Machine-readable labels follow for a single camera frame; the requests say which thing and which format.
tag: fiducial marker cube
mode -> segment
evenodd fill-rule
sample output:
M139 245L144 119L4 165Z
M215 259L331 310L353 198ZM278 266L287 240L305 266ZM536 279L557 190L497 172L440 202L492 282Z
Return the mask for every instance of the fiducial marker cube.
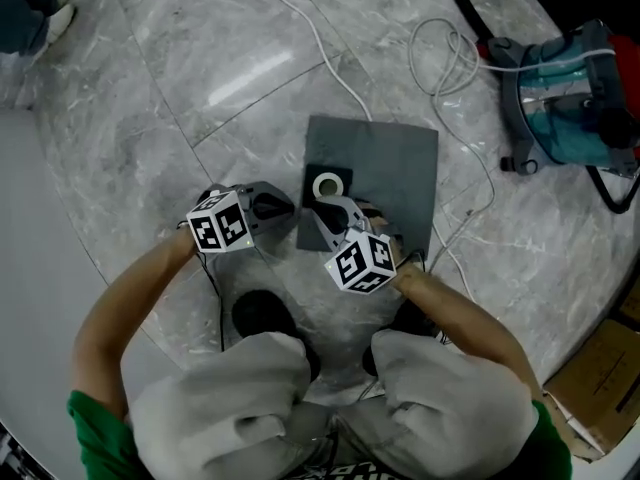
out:
M222 253L253 247L235 190L211 192L187 214L187 221L200 252Z
M349 244L325 263L340 290L368 295L396 276L388 236L361 231L346 238Z

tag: white tape roll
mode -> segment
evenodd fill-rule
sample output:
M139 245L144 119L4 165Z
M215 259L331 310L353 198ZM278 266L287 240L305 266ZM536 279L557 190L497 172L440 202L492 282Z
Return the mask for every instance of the white tape roll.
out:
M336 191L334 194L323 194L320 192L320 185L325 181L333 181L336 184ZM333 172L323 172L319 174L318 177L313 180L313 195L318 198L322 196L341 196L344 192L344 183L340 179L340 176Z

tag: green sleeve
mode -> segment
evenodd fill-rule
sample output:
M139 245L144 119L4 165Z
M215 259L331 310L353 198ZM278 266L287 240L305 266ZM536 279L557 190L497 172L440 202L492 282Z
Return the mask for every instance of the green sleeve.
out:
M538 410L538 424L527 439L520 454L510 466L492 480L511 478L544 478L570 480L572 465L569 448L562 440L543 403L534 400Z
M76 424L89 480L151 479L138 457L133 432L93 398L74 391L67 411Z

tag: person's left arm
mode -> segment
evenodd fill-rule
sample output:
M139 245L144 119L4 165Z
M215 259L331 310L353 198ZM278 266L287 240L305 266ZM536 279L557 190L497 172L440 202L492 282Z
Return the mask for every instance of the person's left arm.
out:
M86 317L72 353L72 389L116 418L128 413L120 362L127 345L169 282L195 254L188 227L136 260L107 288Z

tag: white pants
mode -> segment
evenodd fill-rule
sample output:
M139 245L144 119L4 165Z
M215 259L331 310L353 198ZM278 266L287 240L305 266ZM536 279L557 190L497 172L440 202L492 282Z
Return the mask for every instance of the white pants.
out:
M333 409L303 402L300 341L248 337L145 389L130 413L140 458L157 480L277 480L322 463L337 429L336 465L377 460L416 480L487 478L537 423L529 389L503 366L391 330L375 334L372 349L386 396Z

